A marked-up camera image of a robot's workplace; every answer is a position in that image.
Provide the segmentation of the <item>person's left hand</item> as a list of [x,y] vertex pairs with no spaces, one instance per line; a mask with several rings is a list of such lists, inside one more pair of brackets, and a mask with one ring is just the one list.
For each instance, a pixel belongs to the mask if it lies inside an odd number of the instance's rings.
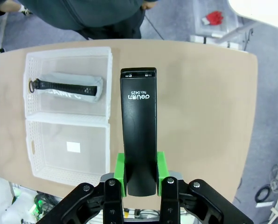
[[149,9],[152,9],[153,7],[155,7],[155,5],[157,4],[157,1],[151,1],[151,0],[144,0],[142,5],[141,5],[141,8],[143,10],[149,10]]

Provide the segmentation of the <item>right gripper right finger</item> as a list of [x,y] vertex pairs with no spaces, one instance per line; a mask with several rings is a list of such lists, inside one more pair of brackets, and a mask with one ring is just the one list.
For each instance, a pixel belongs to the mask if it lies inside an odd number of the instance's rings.
[[171,176],[163,152],[157,153],[160,224],[179,224],[181,208],[202,224],[252,224],[253,221],[202,179],[186,183]]

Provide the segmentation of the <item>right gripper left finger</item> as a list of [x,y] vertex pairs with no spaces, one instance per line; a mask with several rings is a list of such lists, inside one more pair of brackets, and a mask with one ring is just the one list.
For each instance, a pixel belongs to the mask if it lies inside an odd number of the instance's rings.
[[39,224],[85,224],[103,212],[104,224],[124,222],[122,199],[126,196],[125,155],[117,156],[115,172],[104,175],[97,186],[81,183],[41,218]]

